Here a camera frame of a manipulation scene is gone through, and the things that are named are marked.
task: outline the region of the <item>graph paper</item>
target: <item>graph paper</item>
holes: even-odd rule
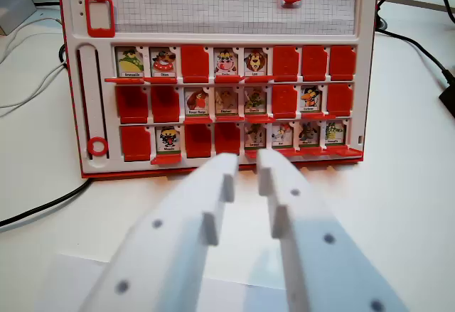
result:
[[[355,0],[113,0],[119,32],[353,35]]]

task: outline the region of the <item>white paper sheet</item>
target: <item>white paper sheet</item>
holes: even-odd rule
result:
[[[78,312],[105,267],[59,254],[38,295],[35,312]],[[197,312],[285,312],[286,291],[203,278]]]
[[[353,35],[355,0],[113,0],[116,30]]]

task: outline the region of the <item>red ring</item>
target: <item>red ring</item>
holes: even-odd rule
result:
[[[103,149],[101,151],[95,151],[95,148],[93,147],[93,144],[96,143],[97,141],[99,141],[103,145]],[[88,141],[87,145],[87,150],[91,155],[95,157],[104,156],[107,153],[108,148],[109,147],[107,145],[106,139],[101,138],[100,136],[94,136],[93,138],[91,138]]]

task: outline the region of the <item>white desk surface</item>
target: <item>white desk surface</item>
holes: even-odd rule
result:
[[[33,18],[58,16],[42,9]],[[455,70],[455,26],[446,14],[384,5],[391,31],[416,38]],[[0,65],[0,102],[25,97],[58,64],[60,27],[25,28]],[[0,38],[0,51],[8,37]],[[411,311],[455,306],[455,119],[440,103],[439,71],[405,42],[376,35],[365,161],[302,168],[365,255]],[[0,119],[0,220],[57,198],[82,183],[66,71],[31,103]],[[58,211],[0,229],[0,311],[32,311],[57,253],[109,261],[125,232],[181,176],[95,182]],[[279,244],[269,236],[266,199],[253,171],[239,173],[220,246],[205,275],[284,287]]]

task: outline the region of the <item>character card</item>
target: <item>character card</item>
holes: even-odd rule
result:
[[[343,122],[327,122],[326,146],[346,143],[346,125]]]
[[[208,115],[208,94],[202,88],[185,88],[185,115]]]
[[[232,48],[215,48],[213,49],[215,58],[215,76],[216,75],[237,75],[239,68],[239,59]]]
[[[174,125],[155,127],[156,152],[158,154],[180,153],[180,134]]]
[[[300,93],[300,112],[317,112],[321,110],[322,93],[318,86],[302,86]]]
[[[144,60],[136,47],[116,47],[115,58],[119,77],[144,76]]]
[[[319,146],[320,127],[316,122],[300,123],[299,146],[315,147]]]
[[[239,111],[238,94],[233,87],[215,88],[215,114],[236,115]]]
[[[150,48],[150,63],[151,76],[176,76],[176,54],[170,48]]]
[[[267,54],[262,48],[245,49],[245,76],[267,75]]]
[[[293,129],[287,122],[272,125],[272,147],[292,147],[292,139]]]
[[[265,147],[265,127],[263,124],[245,123],[245,150],[262,149]]]
[[[262,87],[245,87],[245,114],[264,114],[267,111],[267,93]]]

